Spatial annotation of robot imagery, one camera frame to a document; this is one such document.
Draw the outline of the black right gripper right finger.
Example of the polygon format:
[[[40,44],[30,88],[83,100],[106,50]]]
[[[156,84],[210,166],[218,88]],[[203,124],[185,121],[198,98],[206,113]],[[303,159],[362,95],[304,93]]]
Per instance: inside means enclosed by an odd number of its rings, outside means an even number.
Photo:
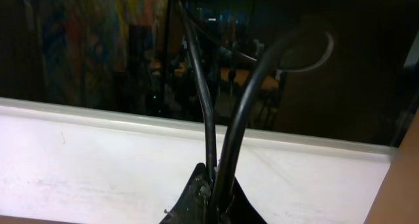
[[[234,180],[232,200],[225,212],[227,224],[266,224],[257,210],[251,205],[238,180]]]

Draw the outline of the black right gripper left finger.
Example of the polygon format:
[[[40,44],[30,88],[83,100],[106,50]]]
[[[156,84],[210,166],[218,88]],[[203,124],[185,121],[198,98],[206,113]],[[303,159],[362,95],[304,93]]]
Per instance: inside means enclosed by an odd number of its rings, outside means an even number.
[[[211,187],[208,182],[206,166],[198,163],[179,199],[160,224],[205,224],[208,223],[208,202]]]

